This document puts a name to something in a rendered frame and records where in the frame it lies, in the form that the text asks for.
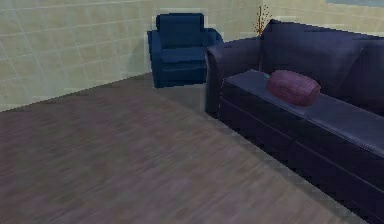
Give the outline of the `dark purple sofa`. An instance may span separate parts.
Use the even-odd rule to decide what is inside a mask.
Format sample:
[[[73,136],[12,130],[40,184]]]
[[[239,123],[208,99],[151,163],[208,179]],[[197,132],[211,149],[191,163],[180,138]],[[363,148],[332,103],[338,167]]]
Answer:
[[[368,224],[384,224],[384,37],[271,20],[206,51],[205,111]],[[273,96],[264,74],[321,86],[311,106]]]

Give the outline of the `framed wall picture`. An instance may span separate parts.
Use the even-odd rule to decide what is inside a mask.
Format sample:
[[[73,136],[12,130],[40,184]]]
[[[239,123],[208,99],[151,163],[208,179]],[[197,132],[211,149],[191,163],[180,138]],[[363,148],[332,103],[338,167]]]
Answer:
[[[384,8],[384,0],[326,0],[327,3]]]

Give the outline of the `brown dry twig plant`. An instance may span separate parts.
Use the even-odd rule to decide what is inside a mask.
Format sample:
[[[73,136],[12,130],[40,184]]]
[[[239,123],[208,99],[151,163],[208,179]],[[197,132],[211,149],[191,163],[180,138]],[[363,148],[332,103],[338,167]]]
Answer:
[[[256,21],[253,22],[255,32],[258,36],[261,36],[266,25],[271,20],[272,15],[269,12],[267,5],[260,5],[256,13]]]

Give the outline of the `maroon cushion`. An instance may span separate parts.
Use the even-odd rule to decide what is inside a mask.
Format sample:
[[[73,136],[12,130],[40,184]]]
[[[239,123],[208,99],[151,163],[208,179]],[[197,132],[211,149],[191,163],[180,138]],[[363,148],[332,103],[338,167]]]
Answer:
[[[267,89],[272,95],[287,103],[310,106],[320,95],[321,86],[302,74],[276,70],[267,81]]]

